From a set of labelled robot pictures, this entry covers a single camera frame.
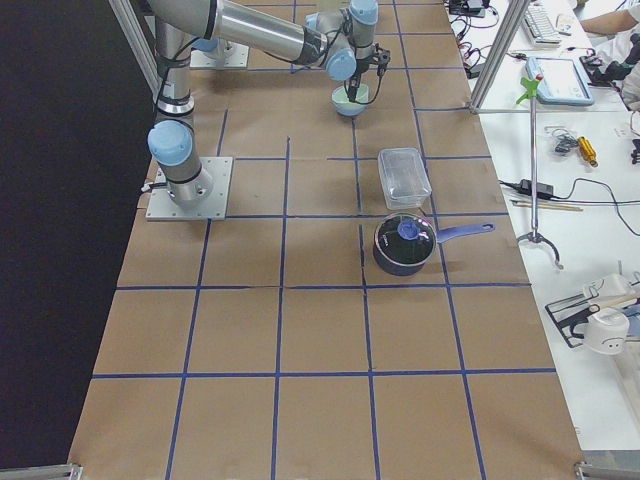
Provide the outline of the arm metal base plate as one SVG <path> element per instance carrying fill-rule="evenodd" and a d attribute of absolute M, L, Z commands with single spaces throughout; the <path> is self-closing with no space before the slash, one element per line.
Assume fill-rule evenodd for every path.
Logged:
<path fill-rule="evenodd" d="M 237 43 L 218 44 L 211 51 L 194 49 L 191 53 L 192 70 L 238 70 L 246 69 L 249 47 Z"/>
<path fill-rule="evenodd" d="M 226 218 L 232 178 L 232 157 L 201 157 L 201 170 L 187 183 L 169 181 L 161 165 L 155 182 L 164 186 L 149 193 L 148 221 L 221 221 Z"/>

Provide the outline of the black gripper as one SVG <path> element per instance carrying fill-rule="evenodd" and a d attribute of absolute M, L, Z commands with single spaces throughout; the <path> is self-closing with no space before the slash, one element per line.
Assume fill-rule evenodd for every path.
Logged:
<path fill-rule="evenodd" d="M 346 94 L 350 102 L 357 102 L 361 76 L 367 72 L 371 66 L 378 65 L 379 54 L 377 51 L 377 47 L 365 47 L 355 50 L 356 70 L 346 82 Z"/>

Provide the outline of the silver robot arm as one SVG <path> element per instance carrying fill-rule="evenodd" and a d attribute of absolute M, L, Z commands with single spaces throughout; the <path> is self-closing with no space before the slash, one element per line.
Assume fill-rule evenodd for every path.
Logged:
<path fill-rule="evenodd" d="M 382 76 L 391 58 L 375 41 L 375 1 L 318 12 L 302 25 L 232 1 L 153 1 L 150 7 L 160 83 L 147 142 L 165 177 L 160 198 L 190 213 L 225 196 L 229 185 L 196 151 L 189 73 L 193 49 L 238 43 L 286 63 L 322 68 L 342 83 L 348 101 L 359 110 L 366 106 L 357 98 L 362 74 L 376 66 Z"/>
<path fill-rule="evenodd" d="M 201 51 L 204 55 L 210 58 L 228 57 L 234 51 L 234 45 L 221 38 L 196 39 L 192 44 L 192 48 Z"/>

